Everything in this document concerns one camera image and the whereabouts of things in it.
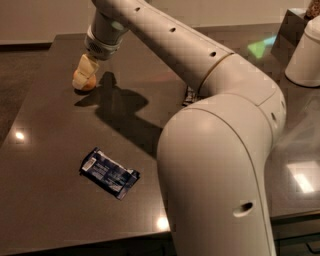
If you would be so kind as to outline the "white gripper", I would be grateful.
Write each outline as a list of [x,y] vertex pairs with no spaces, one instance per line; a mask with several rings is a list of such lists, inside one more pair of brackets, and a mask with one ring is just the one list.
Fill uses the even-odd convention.
[[[98,60],[108,60],[120,47],[120,37],[111,34],[87,34],[85,47],[88,52]],[[97,70],[99,64],[91,55],[83,54],[80,58],[77,70],[73,73],[72,85],[77,90],[87,90],[88,81]]]

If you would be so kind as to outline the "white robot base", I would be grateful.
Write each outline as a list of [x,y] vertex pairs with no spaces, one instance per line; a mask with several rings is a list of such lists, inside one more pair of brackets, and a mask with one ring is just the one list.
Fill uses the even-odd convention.
[[320,16],[307,23],[285,75],[300,86],[320,86]]

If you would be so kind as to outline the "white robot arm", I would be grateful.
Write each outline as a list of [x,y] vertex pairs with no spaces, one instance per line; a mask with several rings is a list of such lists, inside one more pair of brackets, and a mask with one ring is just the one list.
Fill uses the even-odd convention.
[[279,86],[150,0],[91,1],[96,13],[75,88],[90,89],[99,61],[132,31],[201,98],[168,121],[157,148],[177,255],[276,256],[264,168],[286,121]]

